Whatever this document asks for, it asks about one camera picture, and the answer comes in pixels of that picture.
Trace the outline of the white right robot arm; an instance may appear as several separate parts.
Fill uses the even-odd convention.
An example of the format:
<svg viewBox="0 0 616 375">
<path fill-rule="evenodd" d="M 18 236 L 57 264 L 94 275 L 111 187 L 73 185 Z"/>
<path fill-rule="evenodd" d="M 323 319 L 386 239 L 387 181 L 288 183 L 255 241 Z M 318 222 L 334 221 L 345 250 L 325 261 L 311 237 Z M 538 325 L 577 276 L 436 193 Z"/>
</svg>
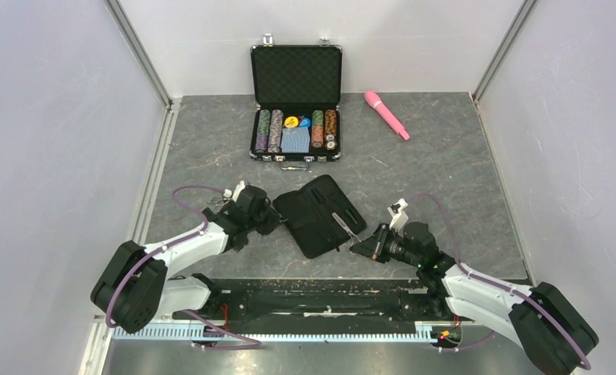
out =
<svg viewBox="0 0 616 375">
<path fill-rule="evenodd" d="M 587 355 L 600 343 L 557 287 L 513 284 L 457 263 L 439 249 L 425 223 L 408 223 L 401 232 L 382 223 L 351 250 L 378 263 L 397 260 L 415 266 L 433 316 L 454 314 L 481 323 L 522 348 L 544 374 L 570 374 L 589 366 Z"/>
</svg>

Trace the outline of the silver scissors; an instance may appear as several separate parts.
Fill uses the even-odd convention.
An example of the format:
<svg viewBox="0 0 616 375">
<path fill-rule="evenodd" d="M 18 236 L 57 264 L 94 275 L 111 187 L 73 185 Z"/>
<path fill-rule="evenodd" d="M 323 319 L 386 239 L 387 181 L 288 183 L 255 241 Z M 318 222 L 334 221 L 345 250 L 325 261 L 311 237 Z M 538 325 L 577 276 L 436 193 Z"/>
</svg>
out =
<svg viewBox="0 0 616 375">
<path fill-rule="evenodd" d="M 217 211 L 225 204 L 230 202 L 232 195 L 233 192 L 229 189 L 226 189 L 224 193 L 207 199 L 205 201 L 205 207 L 209 207 L 210 209 Z"/>
</svg>

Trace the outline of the black zippered tool pouch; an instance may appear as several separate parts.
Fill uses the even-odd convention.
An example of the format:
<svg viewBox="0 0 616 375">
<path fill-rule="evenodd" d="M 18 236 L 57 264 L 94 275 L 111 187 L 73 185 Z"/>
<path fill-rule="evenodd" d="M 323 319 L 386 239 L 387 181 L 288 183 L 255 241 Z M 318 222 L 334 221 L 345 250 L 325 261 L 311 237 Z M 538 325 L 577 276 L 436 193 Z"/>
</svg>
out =
<svg viewBox="0 0 616 375">
<path fill-rule="evenodd" d="M 329 174 L 278 196 L 272 205 L 285 219 L 285 226 L 307 259 L 317 258 L 350 240 L 331 213 L 337 213 L 357 235 L 367 227 L 363 216 Z"/>
</svg>

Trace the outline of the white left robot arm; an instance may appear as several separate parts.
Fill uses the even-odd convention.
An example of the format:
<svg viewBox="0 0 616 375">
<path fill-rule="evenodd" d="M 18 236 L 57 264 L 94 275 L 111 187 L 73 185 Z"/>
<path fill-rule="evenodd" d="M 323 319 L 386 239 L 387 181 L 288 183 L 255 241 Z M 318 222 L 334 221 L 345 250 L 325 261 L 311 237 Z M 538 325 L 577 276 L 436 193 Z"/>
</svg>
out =
<svg viewBox="0 0 616 375">
<path fill-rule="evenodd" d="M 271 234 L 283 217 L 267 193 L 241 181 L 234 189 L 216 188 L 219 211 L 195 209 L 200 223 L 166 240 L 140 245 L 123 242 L 115 251 L 90 296 L 105 314 L 109 328 L 135 334 L 153 319 L 174 313 L 216 316 L 222 308 L 222 289 L 208 277 L 181 272 L 201 260 L 239 251 L 248 235 Z"/>
</svg>

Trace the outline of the purple handled scissors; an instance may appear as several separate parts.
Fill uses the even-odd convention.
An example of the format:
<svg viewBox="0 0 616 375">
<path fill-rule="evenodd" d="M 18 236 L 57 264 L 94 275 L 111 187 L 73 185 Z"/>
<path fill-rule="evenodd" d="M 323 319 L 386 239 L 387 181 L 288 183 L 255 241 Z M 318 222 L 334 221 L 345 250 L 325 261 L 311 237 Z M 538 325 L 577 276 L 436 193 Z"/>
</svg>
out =
<svg viewBox="0 0 616 375">
<path fill-rule="evenodd" d="M 337 222 L 337 224 L 346 232 L 346 234 L 349 236 L 349 238 L 351 239 L 351 243 L 353 245 L 356 245 L 358 243 L 361 242 L 360 238 L 358 237 L 358 235 L 347 225 L 347 223 L 336 213 L 336 212 L 332 212 L 331 213 L 332 217 L 335 219 L 335 221 Z"/>
</svg>

